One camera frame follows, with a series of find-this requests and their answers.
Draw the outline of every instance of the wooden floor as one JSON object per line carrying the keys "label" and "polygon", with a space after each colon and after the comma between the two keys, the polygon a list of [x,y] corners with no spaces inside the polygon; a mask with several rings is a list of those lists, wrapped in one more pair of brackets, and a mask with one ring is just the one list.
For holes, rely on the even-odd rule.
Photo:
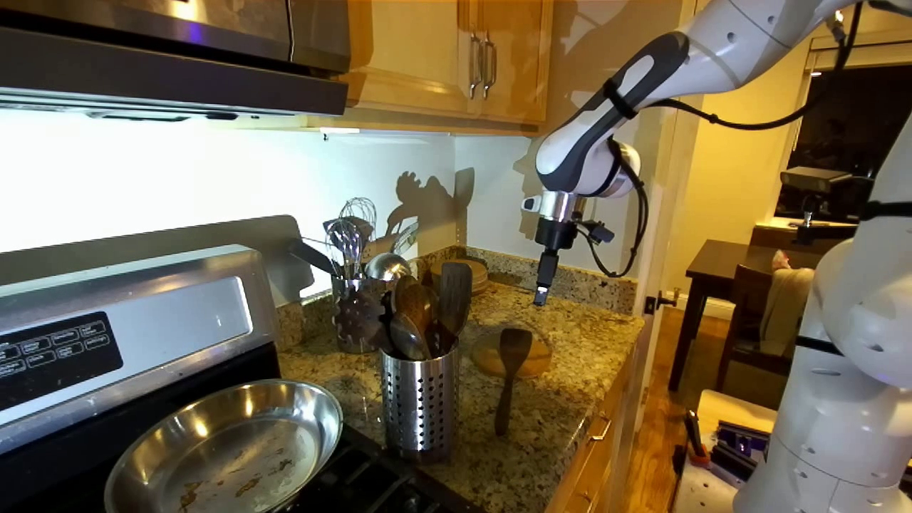
{"label": "wooden floor", "polygon": [[[699,392],[715,385],[715,364],[728,334],[725,320],[705,320],[688,355],[682,385],[668,391],[677,345],[682,330],[682,311],[664,307],[661,330],[654,355],[651,385],[645,391],[645,418],[637,437],[637,454],[630,466],[630,513],[668,513],[677,492],[674,454],[684,442],[684,411],[695,407]],[[729,368],[728,392],[776,407],[783,391],[783,378],[752,370]]]}

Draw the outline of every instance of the stove control panel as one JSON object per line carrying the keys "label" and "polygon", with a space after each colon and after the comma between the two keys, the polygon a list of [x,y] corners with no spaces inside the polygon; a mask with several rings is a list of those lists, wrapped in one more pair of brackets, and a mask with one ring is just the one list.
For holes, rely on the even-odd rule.
{"label": "stove control panel", "polygon": [[124,368],[107,313],[0,334],[0,411]]}

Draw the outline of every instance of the frying pan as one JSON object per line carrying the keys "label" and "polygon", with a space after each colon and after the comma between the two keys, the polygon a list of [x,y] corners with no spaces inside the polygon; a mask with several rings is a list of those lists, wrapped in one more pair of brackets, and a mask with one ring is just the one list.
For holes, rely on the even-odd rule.
{"label": "frying pan", "polygon": [[332,458],[342,404],[263,378],[202,397],[149,427],[111,466],[108,513],[280,509]]}

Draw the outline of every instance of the range hood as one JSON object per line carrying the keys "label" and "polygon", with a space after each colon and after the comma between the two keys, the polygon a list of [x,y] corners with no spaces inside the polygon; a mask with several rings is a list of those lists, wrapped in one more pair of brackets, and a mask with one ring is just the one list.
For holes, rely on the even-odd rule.
{"label": "range hood", "polygon": [[0,0],[0,107],[342,113],[346,0]]}

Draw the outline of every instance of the cabinet handle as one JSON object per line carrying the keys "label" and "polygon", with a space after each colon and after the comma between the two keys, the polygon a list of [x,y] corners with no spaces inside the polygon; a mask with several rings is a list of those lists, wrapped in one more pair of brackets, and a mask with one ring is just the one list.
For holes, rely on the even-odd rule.
{"label": "cabinet handle", "polygon": [[601,438],[607,437],[607,429],[610,429],[610,418],[604,418],[601,432],[594,432],[590,438],[594,438],[594,442],[601,442]]}
{"label": "cabinet handle", "polygon": [[477,100],[477,92],[481,85],[481,39],[473,33],[469,39],[469,96]]}
{"label": "cabinet handle", "polygon": [[487,96],[496,82],[496,45],[490,39],[481,49],[481,73],[484,73],[484,96]]}

